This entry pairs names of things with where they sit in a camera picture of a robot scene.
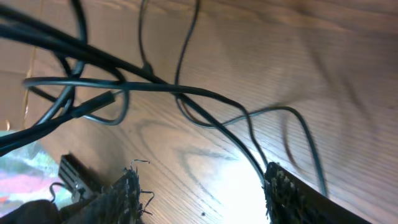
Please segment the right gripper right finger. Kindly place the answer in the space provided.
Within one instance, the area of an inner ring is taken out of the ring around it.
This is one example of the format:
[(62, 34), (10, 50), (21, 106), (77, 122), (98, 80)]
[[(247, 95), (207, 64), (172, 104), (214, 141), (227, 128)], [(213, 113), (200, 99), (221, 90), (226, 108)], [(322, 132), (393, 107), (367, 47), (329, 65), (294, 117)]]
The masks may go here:
[(369, 224), (275, 162), (268, 164), (264, 179), (267, 216), (272, 224)]

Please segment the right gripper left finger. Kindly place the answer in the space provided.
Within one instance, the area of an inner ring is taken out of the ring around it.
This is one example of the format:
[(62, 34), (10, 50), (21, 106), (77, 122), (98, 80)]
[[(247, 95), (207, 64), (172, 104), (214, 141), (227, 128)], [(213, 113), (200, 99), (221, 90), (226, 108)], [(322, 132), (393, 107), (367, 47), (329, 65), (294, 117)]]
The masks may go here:
[(73, 211), (63, 221), (66, 224), (143, 224), (143, 214), (150, 214), (142, 194), (154, 195), (153, 191), (142, 190), (135, 161), (123, 169), (122, 177), (86, 205)]

